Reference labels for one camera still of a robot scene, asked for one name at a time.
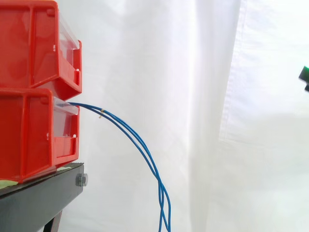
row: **yellow wire marking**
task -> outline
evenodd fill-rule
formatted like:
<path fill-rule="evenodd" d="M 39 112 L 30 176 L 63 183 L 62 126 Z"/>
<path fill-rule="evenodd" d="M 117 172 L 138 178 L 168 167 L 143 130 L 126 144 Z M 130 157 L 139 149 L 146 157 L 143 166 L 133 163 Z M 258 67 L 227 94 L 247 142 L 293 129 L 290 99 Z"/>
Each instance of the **yellow wire marking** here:
<path fill-rule="evenodd" d="M 103 112 L 104 110 L 103 109 L 101 109 L 101 113 L 103 114 L 104 112 Z M 100 115 L 100 117 L 99 118 L 102 118 L 102 116 Z"/>

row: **plastic bin lip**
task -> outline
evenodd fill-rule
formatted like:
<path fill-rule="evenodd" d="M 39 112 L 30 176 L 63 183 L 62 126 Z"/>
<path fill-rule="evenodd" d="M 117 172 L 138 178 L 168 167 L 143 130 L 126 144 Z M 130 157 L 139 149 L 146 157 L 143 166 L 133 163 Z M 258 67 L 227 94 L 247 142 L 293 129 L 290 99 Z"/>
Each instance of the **plastic bin lip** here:
<path fill-rule="evenodd" d="M 75 49 L 79 49 L 80 46 L 79 46 L 78 39 L 74 36 L 74 34 L 72 33 L 69 25 L 67 24 L 66 20 L 64 19 L 64 17 L 61 15 L 60 12 L 58 13 L 58 15 L 59 15 L 59 26 L 60 26 L 59 31 L 64 33 L 64 36 L 68 40 L 71 40 L 74 43 L 74 45 L 76 47 Z"/>
<path fill-rule="evenodd" d="M 54 110 L 64 111 L 70 115 L 78 115 L 78 107 L 54 97 Z"/>

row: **green object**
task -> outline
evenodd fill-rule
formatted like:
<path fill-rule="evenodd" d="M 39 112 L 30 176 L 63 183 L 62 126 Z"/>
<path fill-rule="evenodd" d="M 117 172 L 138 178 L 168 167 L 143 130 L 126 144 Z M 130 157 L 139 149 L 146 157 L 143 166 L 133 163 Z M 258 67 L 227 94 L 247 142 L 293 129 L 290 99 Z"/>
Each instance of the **green object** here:
<path fill-rule="evenodd" d="M 0 180 L 0 189 L 9 187 L 9 186 L 14 186 L 17 185 L 18 182 L 12 181 L 12 180 Z"/>

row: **stacked storage bin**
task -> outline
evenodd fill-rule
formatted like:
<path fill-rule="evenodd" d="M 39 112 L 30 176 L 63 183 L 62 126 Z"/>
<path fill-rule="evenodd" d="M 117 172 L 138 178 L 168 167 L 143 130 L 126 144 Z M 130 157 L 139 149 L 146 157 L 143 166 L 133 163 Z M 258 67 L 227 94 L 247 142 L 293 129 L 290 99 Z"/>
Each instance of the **stacked storage bin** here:
<path fill-rule="evenodd" d="M 78 159 L 82 44 L 49 0 L 0 0 L 0 180 Z"/>

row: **blue wire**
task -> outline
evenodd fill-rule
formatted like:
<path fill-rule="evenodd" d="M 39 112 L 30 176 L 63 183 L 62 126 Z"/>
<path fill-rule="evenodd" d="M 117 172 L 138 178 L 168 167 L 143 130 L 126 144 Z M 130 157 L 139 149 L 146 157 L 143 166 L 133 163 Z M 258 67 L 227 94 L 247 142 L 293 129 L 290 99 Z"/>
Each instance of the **blue wire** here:
<path fill-rule="evenodd" d="M 96 109 L 96 110 L 100 110 L 102 111 L 102 108 L 99 108 L 99 107 L 96 107 L 96 106 L 92 106 L 92 105 L 88 105 L 88 104 L 82 104 L 82 103 L 74 103 L 74 102 L 70 102 L 71 104 L 73 105 L 79 105 L 79 106 L 82 106 L 82 107 L 85 107 L 85 108 L 93 108 L 93 109 Z M 111 116 L 114 120 L 116 120 L 118 123 L 120 123 L 122 126 L 124 126 L 138 141 L 139 143 L 143 146 L 143 148 L 145 149 L 146 153 L 148 154 L 150 160 L 151 160 L 151 163 L 153 164 L 154 166 L 154 170 L 157 174 L 157 176 L 159 176 L 159 172 L 156 168 L 156 165 L 155 165 L 155 162 L 150 154 L 150 151 L 148 149 L 148 147 L 146 146 L 145 142 L 142 140 L 142 138 L 126 123 L 124 122 L 122 119 L 118 118 L 117 116 L 113 115 L 112 113 L 106 111 L 106 110 L 103 110 L 104 113 L 106 113 L 107 115 Z M 158 195 L 159 195 L 159 203 L 160 203 L 160 206 L 163 207 L 164 206 L 164 203 L 162 204 L 162 201 L 161 201 L 161 186 L 160 186 L 160 183 L 158 184 Z M 166 192 L 166 195 L 167 195 L 167 198 L 168 198 L 168 203 L 169 203 L 169 223 L 167 223 L 166 221 L 166 217 L 165 217 L 165 213 L 163 212 L 163 219 L 164 219 L 164 223 L 165 223 L 165 226 L 168 230 L 168 225 L 170 225 L 170 201 L 169 201 L 169 196 L 168 196 L 168 193 Z"/>
<path fill-rule="evenodd" d="M 136 146 L 136 148 L 141 152 L 141 154 L 143 155 L 144 159 L 146 160 L 150 170 L 152 171 L 153 175 L 158 180 L 159 203 L 160 203 L 160 206 L 161 206 L 159 232 L 161 231 L 161 227 L 162 227 L 162 218 L 164 219 L 164 223 L 165 223 L 165 226 L 166 226 L 168 232 L 170 232 L 171 231 L 171 228 L 170 228 L 171 204 L 170 204 L 169 195 L 168 195 L 168 193 L 167 193 L 167 191 L 165 189 L 165 186 L 163 185 L 163 183 L 161 181 L 158 169 L 157 169 L 157 167 L 155 165 L 155 162 L 154 162 L 154 160 L 153 160 L 153 158 L 152 158 L 152 156 L 150 154 L 150 151 L 149 151 L 148 147 L 146 146 L 145 142 L 142 140 L 142 138 L 126 122 L 124 122 L 122 119 L 118 118 L 117 116 L 113 115 L 112 113 L 110 113 L 110 112 L 108 112 L 106 110 L 102 110 L 102 108 L 99 108 L 99 107 L 96 107 L 96 106 L 92 106 L 92 105 L 88 105 L 88 104 L 75 103 L 75 102 L 70 102 L 70 104 L 84 107 L 84 108 L 86 108 L 88 110 L 91 110 L 91 111 L 101 115 L 102 117 L 108 119 L 110 122 L 112 122 L 114 125 L 116 125 L 132 141 L 132 143 Z M 141 148 L 136 144 L 136 142 L 131 138 L 131 136 L 126 131 L 124 131 L 123 128 L 121 128 L 117 123 L 115 123 L 111 118 L 109 118 L 109 117 L 105 116 L 104 114 L 102 114 L 102 111 L 103 111 L 103 113 L 106 113 L 112 119 L 117 121 L 119 124 L 121 124 L 123 127 L 125 127 L 139 141 L 139 143 L 142 145 L 142 147 L 146 151 L 148 157 L 150 158 L 150 161 L 151 161 L 152 165 L 154 166 L 154 170 L 153 170 L 152 166 L 150 165 L 148 159 L 146 158 L 145 154 L 141 150 Z M 165 195 L 167 197 L 168 204 L 169 204 L 169 222 L 168 223 L 166 221 L 166 217 L 165 217 L 165 214 L 164 214 L 164 193 L 165 193 Z"/>

